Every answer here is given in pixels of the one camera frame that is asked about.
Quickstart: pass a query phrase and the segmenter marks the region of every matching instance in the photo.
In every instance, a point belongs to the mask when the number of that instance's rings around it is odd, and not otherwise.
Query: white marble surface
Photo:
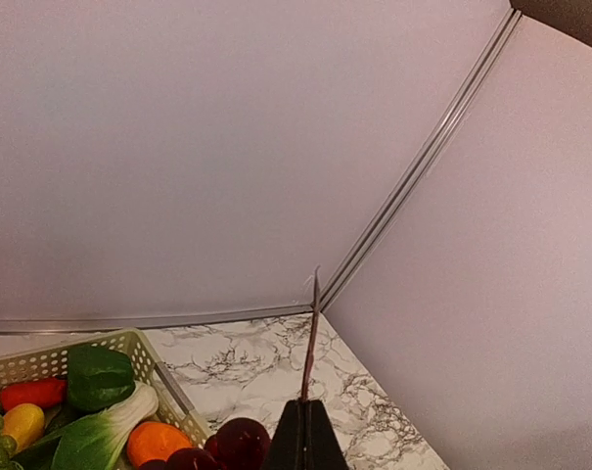
[[[213,428],[235,416],[274,431],[297,396],[309,315],[147,331],[148,338]],[[81,335],[0,336],[0,355]],[[447,469],[325,318],[311,395],[326,404],[354,470]]]

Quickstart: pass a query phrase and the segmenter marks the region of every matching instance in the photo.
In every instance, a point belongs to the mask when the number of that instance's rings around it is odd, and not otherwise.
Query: metal trim
[[[312,311],[313,309],[311,305],[289,305],[275,308],[258,308],[251,310],[203,312],[191,314],[168,312],[159,312],[159,314],[157,314],[155,312],[152,313],[151,316],[127,318],[0,320],[0,335],[111,331],[128,327],[140,329],[169,328],[175,326],[208,325],[211,323],[256,320],[273,316],[298,315],[302,313],[310,313]]]
[[[195,411],[196,408],[189,400],[189,397],[187,397],[187,394],[185,394],[180,388],[180,385],[176,382],[176,379],[173,378],[171,372],[169,372],[169,369],[162,360],[155,363],[155,372],[157,372],[160,379],[165,384],[165,387],[169,390],[176,403],[178,403],[178,406],[180,406],[180,409],[182,409],[185,416],[188,416],[192,411]]]
[[[397,219],[399,210],[406,204],[417,184],[428,174],[441,150],[458,128],[467,109],[502,53],[504,46],[511,38],[521,17],[522,13],[519,10],[511,9],[498,25],[420,152],[324,288],[321,303],[322,311],[326,311],[337,299],[356,271],[363,265],[363,262],[383,240]]]

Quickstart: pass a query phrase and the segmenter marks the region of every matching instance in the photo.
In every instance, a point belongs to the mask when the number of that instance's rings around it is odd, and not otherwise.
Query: beige basket
[[[102,346],[127,354],[132,361],[136,379],[153,386],[159,395],[159,410],[153,419],[176,426],[193,443],[204,445],[210,435],[208,423],[194,409],[146,336],[139,330],[118,330],[75,342],[60,343],[52,348],[0,357],[0,391],[7,385],[66,373],[68,349],[78,345]],[[125,460],[124,452],[116,469],[131,468]]]

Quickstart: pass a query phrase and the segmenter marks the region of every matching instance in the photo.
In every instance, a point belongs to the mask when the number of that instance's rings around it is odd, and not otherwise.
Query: white wall
[[[506,0],[0,0],[0,317],[309,301]]]
[[[592,470],[592,50],[524,19],[329,312],[451,466]]]

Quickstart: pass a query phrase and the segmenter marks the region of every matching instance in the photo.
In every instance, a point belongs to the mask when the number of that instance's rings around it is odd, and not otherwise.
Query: bok choy
[[[128,399],[66,427],[52,460],[52,470],[113,469],[130,432],[155,414],[158,407],[155,389],[137,382]]]

